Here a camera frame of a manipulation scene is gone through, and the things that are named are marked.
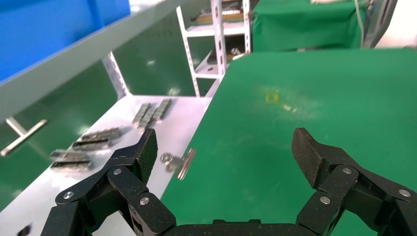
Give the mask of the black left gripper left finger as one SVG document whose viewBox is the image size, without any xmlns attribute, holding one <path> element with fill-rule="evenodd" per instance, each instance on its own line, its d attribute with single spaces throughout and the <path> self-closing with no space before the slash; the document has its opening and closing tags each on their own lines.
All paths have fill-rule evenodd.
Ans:
<svg viewBox="0 0 417 236">
<path fill-rule="evenodd" d="M 115 212 L 137 236 L 165 235 L 176 218 L 147 188 L 157 150 L 152 128 L 117 149 L 101 170 L 56 196 L 41 235 L 90 236 Z"/>
</svg>

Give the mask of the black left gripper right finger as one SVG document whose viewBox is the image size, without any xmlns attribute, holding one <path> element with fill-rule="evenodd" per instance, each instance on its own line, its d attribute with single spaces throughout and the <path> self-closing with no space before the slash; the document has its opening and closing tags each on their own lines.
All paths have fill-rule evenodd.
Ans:
<svg viewBox="0 0 417 236">
<path fill-rule="evenodd" d="M 357 215 L 380 236 L 417 233 L 417 194 L 360 166 L 343 149 L 317 142 L 305 128 L 294 130 L 292 154 L 315 190 L 296 223 L 328 236 L 343 213 Z"/>
</svg>

